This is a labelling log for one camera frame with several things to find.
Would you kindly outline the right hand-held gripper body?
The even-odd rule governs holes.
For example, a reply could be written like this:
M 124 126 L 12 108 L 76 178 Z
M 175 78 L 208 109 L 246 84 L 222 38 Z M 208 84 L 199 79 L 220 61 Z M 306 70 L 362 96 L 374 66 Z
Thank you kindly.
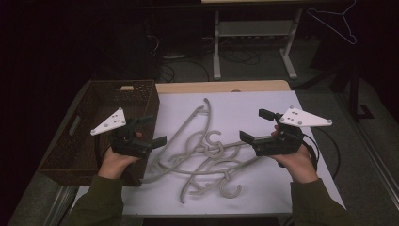
M 275 113 L 278 132 L 275 136 L 255 139 L 253 145 L 258 156 L 271 156 L 295 153 L 302 145 L 304 134 L 302 127 L 330 126 L 331 119 L 325 119 L 312 113 L 290 106 L 285 113 Z

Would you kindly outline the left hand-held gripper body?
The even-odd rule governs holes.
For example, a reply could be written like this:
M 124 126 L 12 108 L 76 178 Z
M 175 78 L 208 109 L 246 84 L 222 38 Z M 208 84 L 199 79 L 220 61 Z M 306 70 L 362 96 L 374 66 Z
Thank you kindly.
M 152 144 L 138 135 L 139 118 L 127 119 L 122 107 L 119 107 L 103 122 L 90 130 L 92 136 L 109 132 L 110 146 L 114 153 L 145 158 L 152 150 Z

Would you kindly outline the grey plastic clothes hanger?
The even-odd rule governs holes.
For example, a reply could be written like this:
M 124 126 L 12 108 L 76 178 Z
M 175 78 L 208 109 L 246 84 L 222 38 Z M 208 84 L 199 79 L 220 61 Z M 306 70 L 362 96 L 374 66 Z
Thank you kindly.
M 161 175 L 168 174 L 169 172 L 176 172 L 187 175 L 211 175 L 211 174 L 224 174 L 228 175 L 233 170 L 240 170 L 246 165 L 251 163 L 251 159 L 248 161 L 239 161 L 236 156 L 239 154 L 243 142 L 235 142 L 227 145 L 223 145 L 218 142 L 215 146 L 209 146 L 207 144 L 200 144 L 192 152 L 174 154 L 169 160 L 173 160 L 175 165 L 167 167 L 161 162 L 158 162 L 155 167 L 161 171 Z M 195 170 L 179 169 L 179 166 L 184 163 L 192 155 L 199 154 L 205 157 L 205 161 L 202 162 L 199 167 Z M 215 169 L 218 164 L 221 163 L 233 163 L 233 166 L 224 169 Z
M 209 146 L 215 146 L 218 142 L 220 142 L 221 144 L 223 144 L 221 141 L 212 141 L 211 140 L 211 135 L 220 135 L 221 134 L 221 132 L 220 131 L 217 131 L 217 130 L 213 130 L 213 131 L 209 131 L 208 133 L 207 133 L 207 136 L 206 136 L 206 138 L 203 140 L 203 144 L 207 144 L 207 145 L 209 145 Z M 192 155 L 189 159 L 187 159 L 184 163 L 182 163 L 182 165 L 184 165 L 185 163 L 187 163 L 192 157 L 196 157 L 196 156 L 199 156 L 199 157 L 201 157 L 202 159 L 203 159 L 203 161 L 202 162 L 204 162 L 205 161 L 205 157 L 204 156 L 200 156 L 199 154 L 196 154 L 196 155 Z
M 229 192 L 225 189 L 225 185 L 229 182 L 232 176 L 239 171 L 242 171 L 245 167 L 258 161 L 258 157 L 250 158 L 246 161 L 240 161 L 234 158 L 223 158 L 217 160 L 207 159 L 201 163 L 194 171 L 183 171 L 176 169 L 176 172 L 181 174 L 187 174 L 189 178 L 185 182 L 180 192 L 180 203 L 185 203 L 185 196 L 187 193 L 194 196 L 201 196 L 206 192 L 217 187 L 220 195 L 225 199 L 235 199 L 242 192 L 242 186 L 237 185 L 233 192 Z M 220 174 L 221 177 L 213 181 L 212 183 L 205 184 L 202 186 L 196 181 L 197 176 L 207 176 Z
M 182 126 L 176 131 L 176 133 L 171 137 L 167 144 L 163 146 L 162 149 L 152 158 L 152 161 L 148 165 L 148 168 L 150 170 L 157 170 L 158 174 L 153 176 L 145 176 L 143 179 L 141 179 L 142 184 L 152 183 L 167 175 L 171 171 L 179 172 L 179 166 L 187 159 L 189 159 L 191 155 L 197 151 L 198 147 L 202 147 L 204 150 L 207 150 L 207 146 L 203 144 L 203 140 L 206 138 L 209 130 L 212 116 L 212 108 L 207 98 L 204 98 L 203 102 L 205 103 L 205 105 L 197 107 L 185 120 Z M 205 116 L 205 124 L 203 125 L 202 129 L 198 130 L 195 133 L 192 133 L 189 137 L 186 138 L 185 143 L 183 144 L 183 153 L 176 153 L 168 159 L 173 163 L 172 166 L 164 166 L 162 162 L 162 156 L 164 155 L 164 153 L 169 150 L 171 146 L 178 142 L 179 138 L 181 138 L 184 134 L 184 130 L 199 114 Z

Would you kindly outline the brown woven basket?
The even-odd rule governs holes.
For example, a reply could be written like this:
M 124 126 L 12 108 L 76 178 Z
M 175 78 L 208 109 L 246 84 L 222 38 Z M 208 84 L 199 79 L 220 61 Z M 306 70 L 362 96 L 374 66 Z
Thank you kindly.
M 160 100 L 152 80 L 89 81 L 78 92 L 38 172 L 62 186 L 88 186 L 97 174 L 96 155 L 109 145 L 107 132 L 90 132 L 122 108 L 127 119 L 156 117 Z

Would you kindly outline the person's left hand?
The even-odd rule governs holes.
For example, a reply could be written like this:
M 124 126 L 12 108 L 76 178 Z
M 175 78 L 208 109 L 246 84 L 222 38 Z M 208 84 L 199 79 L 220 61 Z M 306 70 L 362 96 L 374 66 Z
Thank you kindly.
M 124 170 L 136 161 L 138 161 L 137 157 L 114 153 L 112 148 L 108 148 L 98 175 L 106 179 L 119 179 Z

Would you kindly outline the person's right hand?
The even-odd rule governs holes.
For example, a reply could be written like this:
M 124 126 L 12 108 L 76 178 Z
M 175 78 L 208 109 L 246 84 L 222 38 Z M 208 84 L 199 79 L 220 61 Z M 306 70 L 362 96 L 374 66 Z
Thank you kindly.
M 311 156 L 304 145 L 301 145 L 295 153 L 271 155 L 271 158 L 282 164 L 296 183 L 306 184 L 318 180 Z

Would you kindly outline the white table mat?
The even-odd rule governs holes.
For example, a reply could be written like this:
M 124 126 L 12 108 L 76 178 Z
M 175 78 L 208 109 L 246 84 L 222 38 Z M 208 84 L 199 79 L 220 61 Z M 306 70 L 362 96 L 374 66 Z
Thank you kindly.
M 292 91 L 255 91 L 163 94 L 160 97 L 160 110 L 155 133 L 166 136 L 168 140 L 182 126 L 185 120 L 199 106 L 205 105 L 207 98 L 211 104 L 212 116 L 209 131 L 220 131 L 220 135 L 211 135 L 212 141 L 229 144 L 241 141 L 240 131 L 254 137 L 267 137 L 275 123 L 259 116 L 260 109 L 276 113 L 285 113 L 293 106 L 301 109 L 296 94 Z M 192 133 L 201 130 L 205 116 L 199 114 L 184 130 L 178 142 L 162 156 L 165 166 L 172 166 L 168 159 L 183 153 L 183 144 Z M 158 174 L 156 169 L 149 169 L 152 158 L 161 150 L 150 155 L 145 176 Z M 250 145 L 243 146 L 238 159 L 246 161 L 257 156 Z M 267 216 L 289 214 L 292 211 L 290 194 L 291 177 L 286 169 L 268 157 L 259 157 L 258 161 L 234 174 L 225 189 L 233 192 L 237 185 L 242 186 L 241 194 L 235 199 L 223 198 L 217 187 L 201 196 L 186 194 L 185 203 L 180 203 L 180 192 L 189 178 L 187 174 L 170 172 L 160 179 L 142 184 L 140 187 L 125 187 L 122 190 L 124 212 L 127 215 L 143 218 L 182 218 L 182 217 L 232 217 L 232 216 Z M 181 169 L 195 170 L 203 159 L 192 157 Z M 197 176 L 196 181 L 204 186 L 220 178 L 220 174 Z

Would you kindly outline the white metal rack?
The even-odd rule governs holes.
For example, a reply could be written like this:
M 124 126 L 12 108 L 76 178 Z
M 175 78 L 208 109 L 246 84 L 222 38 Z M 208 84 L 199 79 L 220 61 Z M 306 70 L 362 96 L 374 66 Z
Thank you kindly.
M 297 79 L 295 67 L 290 59 L 291 48 L 299 27 L 299 22 L 306 3 L 316 3 L 319 0 L 200 0 L 206 7 L 222 5 L 226 7 L 276 7 L 294 12 L 291 19 L 257 19 L 249 21 L 223 21 L 220 19 L 220 9 L 215 11 L 213 74 L 215 80 L 222 78 L 220 65 L 220 39 L 235 37 L 284 37 L 287 39 L 279 49 L 285 70 L 290 79 Z

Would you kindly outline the dark metal stand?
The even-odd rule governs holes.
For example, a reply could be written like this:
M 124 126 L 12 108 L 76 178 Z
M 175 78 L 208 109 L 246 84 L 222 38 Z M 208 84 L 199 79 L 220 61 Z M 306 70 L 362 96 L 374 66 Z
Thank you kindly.
M 346 86 L 349 86 L 348 111 L 355 122 L 365 119 L 372 119 L 374 115 L 366 105 L 359 104 L 359 48 L 353 47 L 343 59 L 331 69 L 322 72 L 309 81 L 294 86 L 293 90 L 308 89 L 322 80 L 334 75 L 335 78 L 330 84 L 334 93 L 342 93 Z

